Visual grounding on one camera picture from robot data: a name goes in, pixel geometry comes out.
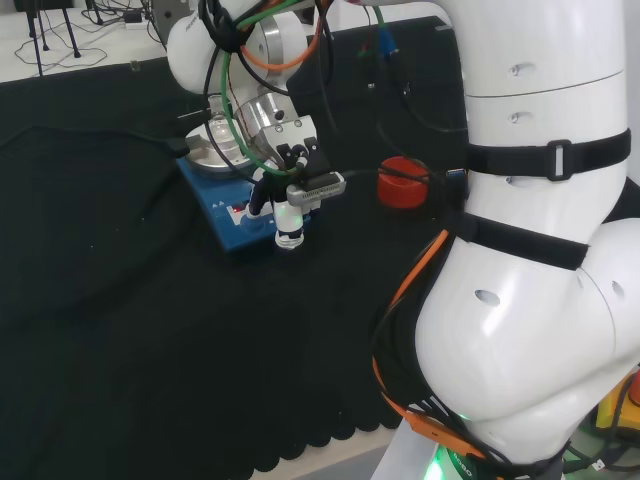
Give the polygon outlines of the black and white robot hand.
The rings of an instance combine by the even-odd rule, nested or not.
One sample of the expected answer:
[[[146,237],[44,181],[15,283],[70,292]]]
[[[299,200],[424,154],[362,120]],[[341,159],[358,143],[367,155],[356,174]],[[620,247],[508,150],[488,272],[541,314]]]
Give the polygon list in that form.
[[[305,239],[305,219],[341,188],[343,178],[322,152],[309,115],[260,129],[251,149],[256,170],[246,214],[257,220],[271,209],[275,244],[294,250]]]

